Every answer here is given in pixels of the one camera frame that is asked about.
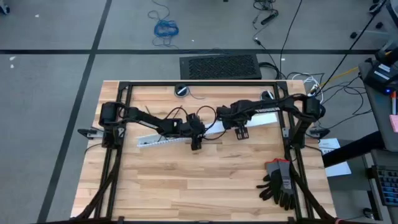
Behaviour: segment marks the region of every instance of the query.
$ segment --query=white paper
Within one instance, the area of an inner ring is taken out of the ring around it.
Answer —
[[[321,139],[319,143],[319,148],[322,151],[322,155],[333,151],[334,149],[340,148],[340,144],[336,138],[334,139]],[[348,175],[351,174],[351,169],[349,169],[347,162],[342,162],[334,166],[328,167],[326,170],[326,176],[334,177],[338,175]]]

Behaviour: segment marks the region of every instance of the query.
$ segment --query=black floor stripe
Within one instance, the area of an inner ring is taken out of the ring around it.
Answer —
[[[284,55],[371,55],[378,50],[322,50],[322,49],[284,49]],[[280,54],[280,49],[165,49],[165,50],[128,50],[128,49],[91,49],[91,50],[0,50],[0,54],[8,55],[70,55],[70,54],[101,54],[101,55],[168,55],[168,54]]]
[[[83,72],[83,76],[81,78],[80,86],[78,92],[76,94],[75,102],[73,104],[72,112],[69,117],[67,129],[62,139],[61,148],[59,150],[57,160],[55,162],[55,167],[51,175],[51,179],[49,182],[49,186],[47,187],[47,192],[44,197],[44,201],[42,204],[42,208],[40,209],[39,217],[37,218],[38,223],[43,223],[47,221],[47,217],[49,215],[51,204],[55,195],[55,191],[57,189],[58,181],[60,179],[63,163],[65,162],[65,158],[67,156],[68,147],[70,140],[72,138],[73,130],[75,129],[76,119],[79,114],[81,102],[83,101],[83,95],[85,93],[88,79],[90,77],[90,72],[93,67],[95,54],[93,53],[96,49],[98,49],[98,45],[100,44],[102,32],[104,30],[106,18],[108,17],[109,9],[111,7],[112,0],[107,0],[105,4],[104,11],[101,16],[101,20],[99,22],[99,26],[97,29],[97,33],[94,38],[92,52],[88,57],[85,71]]]

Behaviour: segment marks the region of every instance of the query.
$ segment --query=wooden table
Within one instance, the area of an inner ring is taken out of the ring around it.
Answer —
[[[101,105],[115,101],[118,85],[118,81],[103,83],[94,127],[100,128]],[[305,92],[301,81],[287,81],[287,86],[289,94]],[[174,86],[135,86],[131,106],[143,111],[147,107],[151,114],[163,118],[178,106],[195,113],[203,105],[216,108],[242,99],[257,101],[262,91],[272,91],[272,88],[261,85],[191,86],[190,90],[195,97],[205,99],[177,98]],[[205,124],[214,119],[209,109],[201,110],[199,116]],[[182,112],[176,117],[185,120]],[[155,134],[155,131],[136,123],[127,125],[113,220],[125,216],[126,220],[287,221],[287,217],[295,216],[293,210],[285,211],[272,199],[261,200],[258,196],[261,190],[256,189],[256,185],[263,184],[262,178],[266,175],[264,162],[284,156],[279,123],[249,128],[250,138],[243,141],[238,141],[230,130],[218,140],[204,141],[202,150],[197,152],[190,150],[189,142],[138,148],[137,137],[148,134]],[[99,142],[99,139],[91,140],[88,146]],[[307,139],[306,144],[318,147],[313,139]],[[105,150],[99,146],[86,153],[72,216],[78,215],[96,193],[104,155]],[[305,148],[302,157],[310,190],[335,216],[320,152]],[[306,217],[302,193],[300,190],[298,193],[301,211]],[[108,195],[104,197],[103,215]]]

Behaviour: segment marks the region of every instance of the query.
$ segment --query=work glove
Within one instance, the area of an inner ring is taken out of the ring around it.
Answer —
[[[260,193],[259,197],[263,200],[268,200],[274,196],[274,201],[278,204],[280,198],[280,186],[282,185],[278,159],[266,162],[266,169],[268,174],[262,180],[268,183],[256,186],[258,189],[264,189]]]
[[[280,186],[279,205],[285,207],[285,210],[294,209],[295,197],[292,188],[292,179],[290,178],[289,168],[290,162],[286,160],[278,160],[279,170],[282,177]]]

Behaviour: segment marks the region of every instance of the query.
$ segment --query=black glove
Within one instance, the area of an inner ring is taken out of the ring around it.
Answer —
[[[290,178],[289,168],[290,162],[285,160],[278,160],[279,170],[282,177],[282,184],[280,185],[279,205],[285,207],[285,210],[294,209],[295,197],[292,189],[292,180]]]
[[[268,182],[264,185],[257,185],[258,189],[265,188],[259,195],[263,200],[268,200],[274,196],[275,203],[278,203],[280,197],[280,186],[282,185],[282,177],[280,176],[279,163],[277,159],[271,162],[266,162],[266,169],[268,175],[262,180]]]

